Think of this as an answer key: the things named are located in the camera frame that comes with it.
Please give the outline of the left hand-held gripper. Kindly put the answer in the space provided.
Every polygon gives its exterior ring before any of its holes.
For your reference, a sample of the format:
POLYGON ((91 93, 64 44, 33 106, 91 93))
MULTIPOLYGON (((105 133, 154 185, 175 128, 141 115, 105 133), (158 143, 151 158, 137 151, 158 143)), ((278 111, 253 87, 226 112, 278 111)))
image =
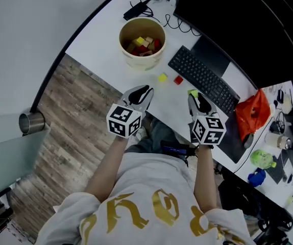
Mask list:
POLYGON ((129 138, 141 128, 142 119, 154 96, 149 85, 139 85, 127 90, 122 100, 113 104, 106 116, 108 132, 129 138))

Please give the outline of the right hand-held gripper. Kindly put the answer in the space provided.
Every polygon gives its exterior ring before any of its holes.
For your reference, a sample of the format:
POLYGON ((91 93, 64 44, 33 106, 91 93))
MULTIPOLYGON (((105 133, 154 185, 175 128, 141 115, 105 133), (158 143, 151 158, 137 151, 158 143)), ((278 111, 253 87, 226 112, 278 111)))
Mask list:
POLYGON ((190 94, 188 96, 189 113, 192 122, 189 124, 191 143, 202 145, 219 145, 226 133, 226 126, 217 113, 216 106, 208 101, 201 93, 198 93, 198 101, 190 94))

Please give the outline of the pile of colourful wooden blocks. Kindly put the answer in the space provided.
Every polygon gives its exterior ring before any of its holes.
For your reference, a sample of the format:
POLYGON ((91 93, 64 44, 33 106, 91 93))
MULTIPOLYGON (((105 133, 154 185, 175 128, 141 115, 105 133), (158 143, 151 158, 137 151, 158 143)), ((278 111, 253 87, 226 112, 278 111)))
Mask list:
POLYGON ((162 48, 158 38, 138 37, 126 47, 126 52, 137 57, 151 56, 162 48))

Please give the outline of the person's right forearm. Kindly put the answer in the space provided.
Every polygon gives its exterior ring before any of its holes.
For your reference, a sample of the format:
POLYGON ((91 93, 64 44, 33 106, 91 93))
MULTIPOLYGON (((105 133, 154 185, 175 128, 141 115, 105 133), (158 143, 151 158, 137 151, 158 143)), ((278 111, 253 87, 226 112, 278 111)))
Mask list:
POLYGON ((212 152, 208 145, 200 145, 196 151, 197 172, 194 196, 200 210, 206 213, 218 208, 212 152))

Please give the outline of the person's legs in jeans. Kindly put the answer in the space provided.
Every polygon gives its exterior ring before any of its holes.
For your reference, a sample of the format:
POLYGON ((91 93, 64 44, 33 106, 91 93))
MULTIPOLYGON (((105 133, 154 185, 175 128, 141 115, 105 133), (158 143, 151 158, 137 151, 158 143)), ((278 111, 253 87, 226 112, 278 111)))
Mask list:
POLYGON ((165 154, 161 147, 161 141, 167 141, 177 146, 179 143, 174 131, 160 120, 154 118, 146 137, 137 144, 128 147, 125 153, 151 153, 165 154))

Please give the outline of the black mouse pad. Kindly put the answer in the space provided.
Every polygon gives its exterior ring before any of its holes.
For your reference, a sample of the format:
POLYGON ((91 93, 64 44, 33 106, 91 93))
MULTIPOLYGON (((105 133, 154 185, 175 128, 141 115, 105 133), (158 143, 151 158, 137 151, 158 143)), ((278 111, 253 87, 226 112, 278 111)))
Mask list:
POLYGON ((213 158, 224 167, 232 170, 239 163, 246 149, 240 139, 235 113, 227 119, 226 133, 218 146, 212 150, 213 158))

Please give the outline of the black device with blue screen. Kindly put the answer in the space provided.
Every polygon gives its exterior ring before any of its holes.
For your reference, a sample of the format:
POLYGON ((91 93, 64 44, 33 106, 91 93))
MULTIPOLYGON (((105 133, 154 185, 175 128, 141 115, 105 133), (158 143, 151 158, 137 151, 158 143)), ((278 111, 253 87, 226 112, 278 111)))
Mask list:
POLYGON ((162 140, 160 142, 161 148, 164 153, 170 155, 181 155, 185 157, 194 156, 197 147, 190 147, 188 144, 175 143, 162 140))

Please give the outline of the grey computer mouse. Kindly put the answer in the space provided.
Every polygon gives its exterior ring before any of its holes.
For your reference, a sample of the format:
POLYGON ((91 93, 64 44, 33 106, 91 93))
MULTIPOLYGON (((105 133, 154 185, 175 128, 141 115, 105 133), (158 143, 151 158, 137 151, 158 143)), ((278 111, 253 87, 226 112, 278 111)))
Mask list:
POLYGON ((246 135, 244 140, 243 140, 243 147, 245 149, 248 149, 252 145, 253 139, 254 139, 254 134, 253 133, 250 133, 250 134, 246 135))

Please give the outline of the white jar with lid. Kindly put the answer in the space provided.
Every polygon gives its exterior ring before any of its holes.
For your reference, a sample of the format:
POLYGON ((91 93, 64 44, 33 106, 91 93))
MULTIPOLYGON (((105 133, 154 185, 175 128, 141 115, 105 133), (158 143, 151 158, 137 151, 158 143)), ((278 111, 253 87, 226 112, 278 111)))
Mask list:
POLYGON ((288 150, 292 147, 292 141, 289 137, 271 132, 266 134, 265 143, 282 150, 288 150))

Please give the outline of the black power adapter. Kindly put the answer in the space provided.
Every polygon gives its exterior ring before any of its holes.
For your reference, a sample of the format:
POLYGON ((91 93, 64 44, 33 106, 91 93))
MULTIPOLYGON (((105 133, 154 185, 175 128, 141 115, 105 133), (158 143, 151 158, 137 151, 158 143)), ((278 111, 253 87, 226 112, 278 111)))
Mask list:
POLYGON ((123 14, 123 18, 125 20, 130 20, 132 18, 138 17, 146 9, 147 9, 147 5, 143 2, 139 2, 135 6, 133 6, 131 9, 129 9, 127 12, 125 12, 123 14))

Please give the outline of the person's white printed shirt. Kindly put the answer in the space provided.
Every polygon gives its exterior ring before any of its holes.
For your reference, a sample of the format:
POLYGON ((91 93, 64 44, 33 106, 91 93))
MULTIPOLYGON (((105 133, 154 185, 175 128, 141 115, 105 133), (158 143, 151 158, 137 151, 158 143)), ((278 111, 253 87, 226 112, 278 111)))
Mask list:
POLYGON ((45 223, 36 245, 255 245, 243 212, 203 212, 185 163, 126 153, 110 196, 76 192, 45 223))

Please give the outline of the blue bag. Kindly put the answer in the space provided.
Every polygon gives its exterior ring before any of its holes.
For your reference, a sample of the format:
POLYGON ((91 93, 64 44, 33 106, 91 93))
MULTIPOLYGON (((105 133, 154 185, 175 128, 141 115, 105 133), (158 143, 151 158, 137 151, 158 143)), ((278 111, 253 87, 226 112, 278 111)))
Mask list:
POLYGON ((252 187, 260 186, 266 178, 264 169, 257 168, 252 174, 248 175, 248 183, 252 187))

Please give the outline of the black notebook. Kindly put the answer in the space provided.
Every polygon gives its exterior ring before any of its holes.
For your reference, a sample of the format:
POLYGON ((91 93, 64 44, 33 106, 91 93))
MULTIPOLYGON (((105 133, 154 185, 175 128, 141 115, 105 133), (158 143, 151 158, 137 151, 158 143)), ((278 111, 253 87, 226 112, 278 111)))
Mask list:
POLYGON ((276 162, 275 167, 270 167, 265 169, 265 172, 274 180, 276 184, 279 184, 281 181, 287 181, 287 175, 284 170, 284 166, 287 163, 287 158, 285 158, 282 153, 279 157, 273 156, 274 162, 276 162))

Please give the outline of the metal cup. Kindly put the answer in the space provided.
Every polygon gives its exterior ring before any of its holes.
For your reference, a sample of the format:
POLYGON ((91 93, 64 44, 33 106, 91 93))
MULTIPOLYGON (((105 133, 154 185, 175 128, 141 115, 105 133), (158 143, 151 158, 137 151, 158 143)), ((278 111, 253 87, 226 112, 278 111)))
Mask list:
POLYGON ((18 122, 19 128, 24 135, 40 132, 45 127, 45 118, 41 112, 22 113, 18 122))

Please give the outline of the frosted glass panel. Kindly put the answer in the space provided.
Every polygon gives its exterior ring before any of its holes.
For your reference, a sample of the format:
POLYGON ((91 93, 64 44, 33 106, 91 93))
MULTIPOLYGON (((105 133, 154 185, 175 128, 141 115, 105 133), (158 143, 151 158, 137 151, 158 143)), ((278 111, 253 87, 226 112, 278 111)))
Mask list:
POLYGON ((30 174, 49 128, 29 135, 19 128, 20 114, 0 115, 0 192, 30 174))

